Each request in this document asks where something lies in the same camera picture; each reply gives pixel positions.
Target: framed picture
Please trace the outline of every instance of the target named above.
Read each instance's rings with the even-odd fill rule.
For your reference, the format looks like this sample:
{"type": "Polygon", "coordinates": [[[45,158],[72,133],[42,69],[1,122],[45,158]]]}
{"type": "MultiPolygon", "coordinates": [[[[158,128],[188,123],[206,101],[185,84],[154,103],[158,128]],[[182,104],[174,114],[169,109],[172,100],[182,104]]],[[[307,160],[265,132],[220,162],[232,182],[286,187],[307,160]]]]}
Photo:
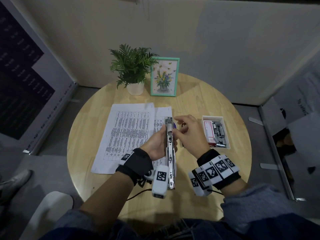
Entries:
{"type": "Polygon", "coordinates": [[[155,57],[158,64],[151,66],[152,96],[175,97],[177,92],[180,58],[155,57]]]}

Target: white plant pot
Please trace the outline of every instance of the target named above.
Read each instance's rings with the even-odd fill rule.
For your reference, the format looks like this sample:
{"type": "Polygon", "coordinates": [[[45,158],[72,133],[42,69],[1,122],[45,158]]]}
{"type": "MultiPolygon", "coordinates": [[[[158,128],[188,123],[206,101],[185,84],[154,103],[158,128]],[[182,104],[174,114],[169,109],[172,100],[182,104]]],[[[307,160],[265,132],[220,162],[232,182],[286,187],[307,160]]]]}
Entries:
{"type": "Polygon", "coordinates": [[[139,96],[143,93],[144,82],[128,84],[127,89],[131,95],[139,96]]]}

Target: potted plant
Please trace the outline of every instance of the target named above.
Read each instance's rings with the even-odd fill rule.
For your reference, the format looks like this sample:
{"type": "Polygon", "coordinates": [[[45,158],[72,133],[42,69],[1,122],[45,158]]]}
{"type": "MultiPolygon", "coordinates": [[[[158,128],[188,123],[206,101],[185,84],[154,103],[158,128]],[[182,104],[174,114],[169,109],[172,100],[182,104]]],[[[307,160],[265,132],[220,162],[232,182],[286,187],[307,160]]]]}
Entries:
{"type": "Polygon", "coordinates": [[[167,72],[164,71],[161,75],[160,71],[158,70],[158,76],[155,78],[155,82],[157,86],[160,86],[161,91],[166,91],[169,87],[170,82],[172,81],[171,74],[172,73],[167,74],[167,72]]]}
{"type": "Polygon", "coordinates": [[[110,49],[116,58],[112,60],[110,70],[119,72],[117,88],[120,84],[128,89],[131,95],[138,96],[143,93],[146,74],[150,73],[150,66],[158,62],[150,53],[151,48],[131,48],[127,44],[121,44],[119,50],[110,49]]]}

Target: person's right hand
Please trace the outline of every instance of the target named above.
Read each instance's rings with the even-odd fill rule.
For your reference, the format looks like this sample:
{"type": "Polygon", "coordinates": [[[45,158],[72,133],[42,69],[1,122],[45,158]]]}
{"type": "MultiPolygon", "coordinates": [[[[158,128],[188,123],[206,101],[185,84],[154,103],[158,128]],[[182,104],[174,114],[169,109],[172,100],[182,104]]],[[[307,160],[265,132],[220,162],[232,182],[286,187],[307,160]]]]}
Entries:
{"type": "Polygon", "coordinates": [[[179,125],[183,122],[186,123],[180,130],[172,130],[174,137],[178,138],[196,159],[210,150],[202,126],[195,117],[189,114],[176,116],[174,119],[178,121],[179,125]]]}

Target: shoe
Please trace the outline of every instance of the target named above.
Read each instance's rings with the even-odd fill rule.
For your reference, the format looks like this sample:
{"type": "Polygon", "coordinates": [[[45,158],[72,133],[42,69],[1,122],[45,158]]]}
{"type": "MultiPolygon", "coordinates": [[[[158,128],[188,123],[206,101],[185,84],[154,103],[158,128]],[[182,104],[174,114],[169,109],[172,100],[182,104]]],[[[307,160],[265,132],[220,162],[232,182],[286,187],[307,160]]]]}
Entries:
{"type": "Polygon", "coordinates": [[[18,190],[30,179],[31,170],[24,170],[8,181],[0,183],[0,205],[7,203],[18,190]]]}

